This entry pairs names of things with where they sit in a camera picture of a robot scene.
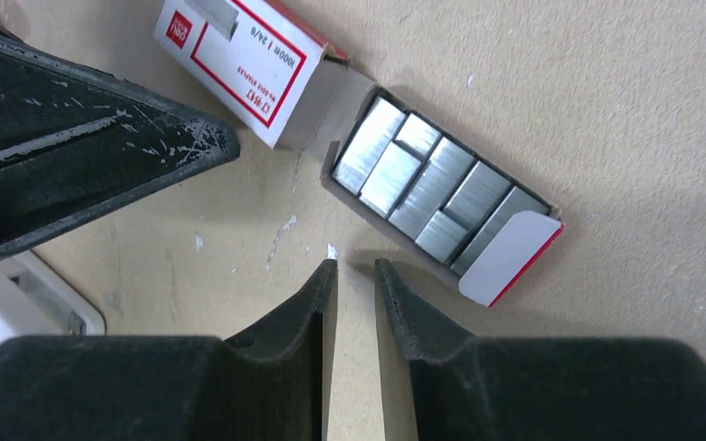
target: black plastic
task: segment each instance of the black plastic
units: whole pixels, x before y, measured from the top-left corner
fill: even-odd
[[[238,156],[226,122],[0,35],[0,260]]]
[[[390,262],[375,265],[381,372],[401,372],[387,381],[412,389],[409,397],[383,380],[387,439],[706,441],[706,365],[687,345],[478,337],[418,297]],[[401,358],[384,359],[389,344]]]
[[[0,346],[0,439],[325,438],[336,261],[239,334],[20,337]]]

